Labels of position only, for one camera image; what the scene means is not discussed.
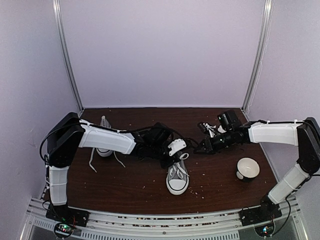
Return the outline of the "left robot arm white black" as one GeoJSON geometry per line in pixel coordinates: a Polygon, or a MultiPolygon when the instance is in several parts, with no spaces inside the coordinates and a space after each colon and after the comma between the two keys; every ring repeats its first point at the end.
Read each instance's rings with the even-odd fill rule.
{"type": "Polygon", "coordinates": [[[68,170],[79,148],[156,159],[162,168],[167,168],[181,161],[182,151],[188,146],[182,136],[170,140],[175,133],[160,122],[136,130],[120,130],[90,123],[74,112],[68,113],[44,138],[47,154],[40,156],[46,166],[53,215],[61,222],[72,218],[67,200],[68,170]]]}

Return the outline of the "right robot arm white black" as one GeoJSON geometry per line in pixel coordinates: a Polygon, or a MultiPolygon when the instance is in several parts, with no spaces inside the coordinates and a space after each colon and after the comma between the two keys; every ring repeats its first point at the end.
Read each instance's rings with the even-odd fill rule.
{"type": "Polygon", "coordinates": [[[206,137],[195,154],[214,155],[235,145],[261,145],[271,164],[275,157],[284,157],[287,172],[260,201],[256,210],[259,220],[268,220],[277,206],[297,192],[320,170],[320,125],[316,118],[270,121],[251,120],[243,123],[232,109],[217,116],[217,127],[208,122],[197,126],[206,137]]]}

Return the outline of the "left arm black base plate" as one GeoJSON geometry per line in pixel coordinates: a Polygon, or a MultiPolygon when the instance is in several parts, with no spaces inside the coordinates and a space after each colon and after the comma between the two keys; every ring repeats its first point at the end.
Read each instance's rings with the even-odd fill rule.
{"type": "Polygon", "coordinates": [[[86,227],[90,213],[67,205],[49,206],[45,217],[72,226],[86,227]]]}

